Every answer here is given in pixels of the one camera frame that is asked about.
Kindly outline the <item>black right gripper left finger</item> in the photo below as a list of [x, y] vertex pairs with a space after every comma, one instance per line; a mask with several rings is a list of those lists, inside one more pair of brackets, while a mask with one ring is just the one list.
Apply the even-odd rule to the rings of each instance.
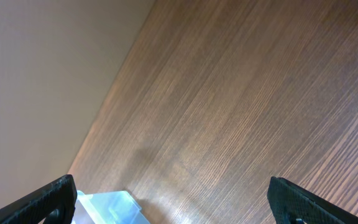
[[73, 176], [66, 174], [0, 209], [0, 224], [70, 224], [77, 200]]

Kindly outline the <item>clear plastic storage bin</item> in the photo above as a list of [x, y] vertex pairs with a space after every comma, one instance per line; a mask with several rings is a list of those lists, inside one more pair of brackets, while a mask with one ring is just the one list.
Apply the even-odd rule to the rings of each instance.
[[77, 191], [72, 224], [150, 224], [142, 207], [125, 190], [98, 194]]

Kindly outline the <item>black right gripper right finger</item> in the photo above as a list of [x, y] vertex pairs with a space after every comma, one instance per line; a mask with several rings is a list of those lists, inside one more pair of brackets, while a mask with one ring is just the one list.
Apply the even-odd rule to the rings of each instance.
[[282, 177], [272, 177], [267, 199], [280, 224], [358, 224], [358, 217]]

